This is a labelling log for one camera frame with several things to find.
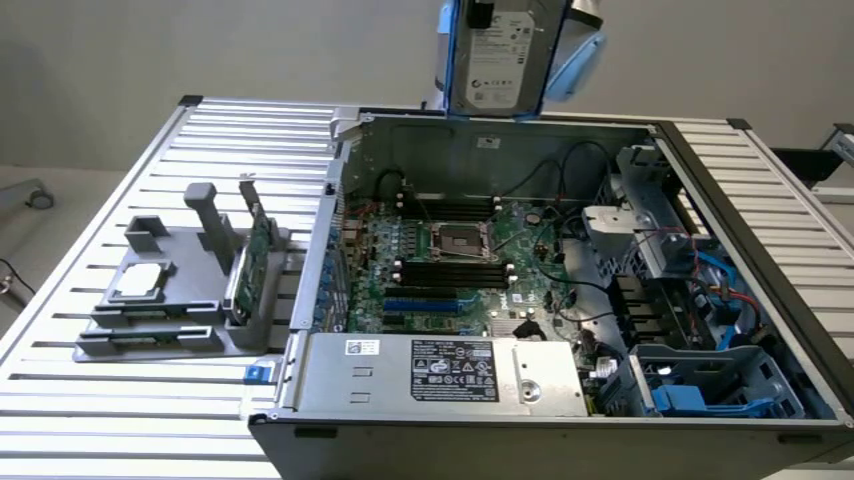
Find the gray floor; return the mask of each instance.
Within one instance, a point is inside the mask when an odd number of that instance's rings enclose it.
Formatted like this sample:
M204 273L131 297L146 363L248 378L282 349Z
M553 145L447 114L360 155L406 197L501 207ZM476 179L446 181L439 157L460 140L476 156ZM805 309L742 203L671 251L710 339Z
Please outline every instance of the gray floor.
M51 274L124 174L112 170L0 166L0 186L39 177L56 196L49 210L20 205L0 212L0 257L15 265L35 288ZM17 313L0 304L0 335L16 317Z

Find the power supply label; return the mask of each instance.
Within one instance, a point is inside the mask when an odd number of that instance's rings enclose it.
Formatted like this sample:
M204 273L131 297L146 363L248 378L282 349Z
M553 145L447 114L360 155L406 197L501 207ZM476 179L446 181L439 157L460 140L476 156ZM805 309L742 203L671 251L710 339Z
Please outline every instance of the power supply label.
M419 402L498 402L493 342L412 340L410 393Z

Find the capacitor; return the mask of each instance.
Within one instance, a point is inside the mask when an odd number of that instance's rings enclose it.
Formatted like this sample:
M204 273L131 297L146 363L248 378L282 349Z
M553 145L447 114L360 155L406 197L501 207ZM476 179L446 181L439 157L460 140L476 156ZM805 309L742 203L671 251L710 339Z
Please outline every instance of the capacitor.
M533 227L538 226L543 221L543 217L539 216L539 214L537 213L529 213L525 216L525 223Z

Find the aluminum slotted surface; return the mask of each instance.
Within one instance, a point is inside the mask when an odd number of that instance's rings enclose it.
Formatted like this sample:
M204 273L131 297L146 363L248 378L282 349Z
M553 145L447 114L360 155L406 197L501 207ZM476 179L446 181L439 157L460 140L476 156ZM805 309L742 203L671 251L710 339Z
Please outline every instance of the aluminum slotted surface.
M677 124L786 278L854 362L854 256L850 235L810 202L753 136L729 125ZM682 204L693 216L687 197Z
M332 158L331 116L332 107L227 99L176 110L0 341L0 479L279 478L240 419L250 406L272 401L272 387L242 385L244 367L259 358L75 364L71 352L124 255L131 217L156 214L167 225L196 226L182 192L188 183L210 181L219 191L218 207L235 226L247 227L238 179L254 174L267 210L292 229L295 240L266 356L276 357L299 283L299 248L310 238ZM757 235L798 259L783 265L795 286L815 302L835 302L814 279L834 278L854 288L854 270L837 261L846 260L837 240L815 227L786 183L762 167L762 156L723 121L677 122L745 215L758 215ZM754 175L759 180L751 181ZM766 213L777 216L763 219ZM827 250L825 256L810 255L817 248ZM829 330L850 331L847 306L827 308L819 318ZM849 339L838 341L846 348ZM854 341L847 352L854 352ZM775 479L794 480L803 473L790 470ZM830 475L814 472L810 478L842 478Z

